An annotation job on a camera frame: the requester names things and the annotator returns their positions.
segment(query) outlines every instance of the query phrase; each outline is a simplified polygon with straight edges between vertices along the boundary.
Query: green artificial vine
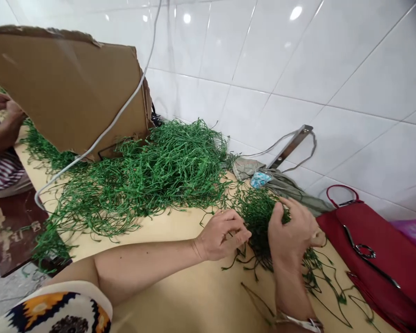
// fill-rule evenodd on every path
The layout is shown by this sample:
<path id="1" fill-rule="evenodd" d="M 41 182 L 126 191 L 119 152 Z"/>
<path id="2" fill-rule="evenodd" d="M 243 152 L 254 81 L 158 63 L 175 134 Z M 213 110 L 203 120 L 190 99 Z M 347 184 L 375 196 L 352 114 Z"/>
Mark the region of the green artificial vine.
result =
<path id="1" fill-rule="evenodd" d="M 39 167 L 49 174 L 76 157 L 59 153 L 28 121 L 23 140 Z M 223 181 L 236 156 L 227 151 L 221 133 L 203 120 L 186 125 L 177 120 L 151 130 L 149 139 L 125 141 L 115 147 L 120 157 L 92 164 L 79 163 L 67 173 L 69 181 L 54 191 L 58 205 L 46 221 L 35 247 L 34 259 L 46 256 L 69 259 L 71 249 L 59 235 L 74 232 L 113 238 L 140 228 L 138 218 L 156 216 L 171 207 L 207 208 L 222 201 L 232 180 Z"/>
<path id="2" fill-rule="evenodd" d="M 21 142 L 27 145 L 31 161 L 40 163 L 37 168 L 45 168 L 47 174 L 53 175 L 76 158 L 74 153 L 58 152 L 31 120 L 25 124 L 28 133 Z M 244 251 L 238 249 L 232 264 L 222 269 L 230 269 L 235 262 L 242 263 L 246 265 L 243 269 L 254 272 L 256 281 L 258 265 L 273 272 L 267 232 L 274 204 L 279 198 L 266 188 L 257 190 L 245 182 L 226 177 L 226 170 L 232 168 L 237 155 L 228 153 L 227 141 L 221 133 L 208 128 L 200 119 L 192 124 L 174 120 L 152 129 L 143 145 L 140 141 L 128 140 L 114 150 L 119 157 L 91 164 L 78 163 L 66 173 L 67 183 L 51 189 L 56 191 L 58 205 L 44 223 L 45 231 L 37 238 L 35 260 L 52 257 L 66 263 L 75 246 L 62 240 L 60 235 L 64 233 L 70 237 L 75 232 L 89 233 L 95 241 L 100 241 L 94 238 L 95 235 L 112 240 L 114 236 L 139 229 L 138 218 L 160 215 L 168 207 L 171 208 L 169 213 L 172 209 L 202 209 L 205 215 L 200 225 L 203 226 L 205 216 L 214 214 L 212 208 L 211 211 L 205 209 L 219 207 L 235 209 L 244 218 L 247 229 L 252 232 L 248 244 L 254 252 L 251 259 L 244 261 L 246 248 Z M 281 223 L 288 223 L 290 219 L 289 211 L 285 210 Z M 305 286 L 318 299 L 316 293 L 322 291 L 317 279 L 325 280 L 336 296 L 344 321 L 318 299 L 319 302 L 339 321 L 352 327 L 341 309 L 342 304 L 347 304 L 345 292 L 348 290 L 342 290 L 337 282 L 331 260 L 328 259 L 330 265 L 326 265 L 317 253 L 320 252 L 309 248 L 304 255 Z M 324 267 L 334 270 L 338 290 L 323 271 Z M 242 285 L 250 295 L 258 297 Z M 351 295 L 348 297 L 354 303 L 355 300 L 364 302 Z M 373 324 L 373 313 L 365 315 Z"/>

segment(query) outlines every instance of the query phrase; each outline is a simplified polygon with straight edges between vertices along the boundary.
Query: orange and black pattern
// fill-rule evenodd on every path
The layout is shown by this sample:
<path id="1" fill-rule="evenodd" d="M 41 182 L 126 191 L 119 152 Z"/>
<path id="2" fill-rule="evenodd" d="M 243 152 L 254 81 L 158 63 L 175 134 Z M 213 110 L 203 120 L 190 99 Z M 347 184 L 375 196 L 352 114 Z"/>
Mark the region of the orange and black pattern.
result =
<path id="1" fill-rule="evenodd" d="M 108 333 L 111 321 L 92 298 L 74 292 L 37 296 L 0 318 L 0 333 Z"/>

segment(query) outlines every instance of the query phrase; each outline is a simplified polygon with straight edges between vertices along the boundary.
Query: cardboard flap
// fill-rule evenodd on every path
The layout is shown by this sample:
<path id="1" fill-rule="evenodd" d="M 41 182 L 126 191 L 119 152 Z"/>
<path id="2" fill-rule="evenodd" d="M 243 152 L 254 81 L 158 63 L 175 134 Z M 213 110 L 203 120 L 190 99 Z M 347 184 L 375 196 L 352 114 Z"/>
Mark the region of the cardboard flap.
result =
<path id="1" fill-rule="evenodd" d="M 134 47 L 100 44 L 78 31 L 0 27 L 0 86 L 59 151 L 84 153 L 112 122 L 141 76 Z M 150 110 L 145 80 L 89 157 L 98 159 L 99 151 L 124 137 L 145 138 Z"/>

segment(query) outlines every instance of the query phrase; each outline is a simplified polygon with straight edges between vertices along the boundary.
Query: person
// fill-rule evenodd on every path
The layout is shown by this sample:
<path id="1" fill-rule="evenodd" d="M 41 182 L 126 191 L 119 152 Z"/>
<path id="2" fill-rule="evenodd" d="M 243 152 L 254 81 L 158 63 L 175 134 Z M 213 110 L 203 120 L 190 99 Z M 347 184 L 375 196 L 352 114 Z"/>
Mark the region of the person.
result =
<path id="1" fill-rule="evenodd" d="M 294 199 L 274 206 L 268 241 L 276 283 L 276 332 L 323 332 L 301 274 L 303 254 L 315 230 L 312 214 Z M 251 237 L 234 210 L 218 210 L 192 240 L 128 244 L 81 259 L 0 318 L 0 333 L 109 332 L 113 307 L 156 282 L 206 260 L 234 253 Z"/>
<path id="2" fill-rule="evenodd" d="M 7 109 L 7 116 L 0 123 L 0 198 L 20 194 L 32 188 L 32 183 L 13 149 L 26 115 L 17 103 L 7 95 L 0 94 L 0 110 L 3 109 Z"/>

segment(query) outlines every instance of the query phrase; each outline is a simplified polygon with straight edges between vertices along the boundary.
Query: forearm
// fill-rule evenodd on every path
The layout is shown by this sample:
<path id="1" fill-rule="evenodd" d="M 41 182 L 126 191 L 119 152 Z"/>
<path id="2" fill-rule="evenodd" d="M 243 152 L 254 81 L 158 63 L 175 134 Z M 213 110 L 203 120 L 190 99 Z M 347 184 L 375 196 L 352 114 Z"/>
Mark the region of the forearm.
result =
<path id="1" fill-rule="evenodd" d="M 128 244 L 74 262 L 49 284 L 84 280 L 100 288 L 113 306 L 202 260 L 193 240 Z"/>
<path id="2" fill-rule="evenodd" d="M 300 267 L 300 264 L 294 267 L 274 263 L 276 306 L 287 316 L 300 321 L 308 321 L 316 315 L 308 298 Z"/>
<path id="3" fill-rule="evenodd" d="M 0 124 L 0 155 L 15 144 L 23 121 L 24 117 L 7 117 Z"/>

